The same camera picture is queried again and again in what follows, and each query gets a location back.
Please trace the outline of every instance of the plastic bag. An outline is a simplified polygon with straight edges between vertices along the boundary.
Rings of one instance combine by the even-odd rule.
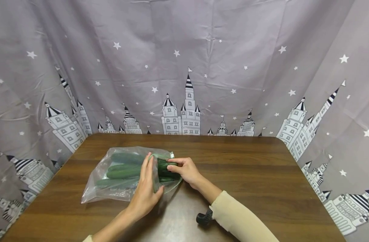
[[[102,160],[89,176],[81,203],[95,202],[103,199],[115,199],[120,201],[131,201],[140,179],[140,171],[145,156],[151,152],[153,159],[153,188],[157,191],[164,185],[162,202],[167,202],[175,193],[182,178],[175,181],[159,183],[157,158],[163,160],[173,158],[172,152],[160,149],[152,149],[141,146],[110,148]],[[124,170],[122,167],[131,166],[134,172],[124,179],[108,179],[108,170]]]

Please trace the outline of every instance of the wooden table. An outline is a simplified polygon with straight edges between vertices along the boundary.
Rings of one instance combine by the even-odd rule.
[[[144,146],[192,157],[200,172],[251,209],[280,242],[345,241],[282,141],[274,137],[95,134],[87,138],[6,233],[3,242],[81,242],[127,202],[80,204],[88,177],[110,147]],[[150,214],[123,242],[237,241],[195,217],[208,204],[182,183],[162,216]]]

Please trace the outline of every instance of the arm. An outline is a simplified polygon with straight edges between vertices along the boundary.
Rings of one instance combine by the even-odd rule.
[[[241,242],[279,242],[263,222],[248,208],[222,191],[197,170],[191,158],[170,159],[179,166],[167,166],[197,189],[211,204],[213,219]]]

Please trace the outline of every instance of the fabric backdrop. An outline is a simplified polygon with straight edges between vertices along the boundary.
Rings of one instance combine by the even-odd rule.
[[[0,0],[0,237],[97,132],[278,137],[369,241],[369,0]]]

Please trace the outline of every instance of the cream sweater sleeve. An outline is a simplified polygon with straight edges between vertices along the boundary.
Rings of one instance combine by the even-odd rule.
[[[210,209],[213,219],[240,242],[279,242],[255,214],[225,191]]]

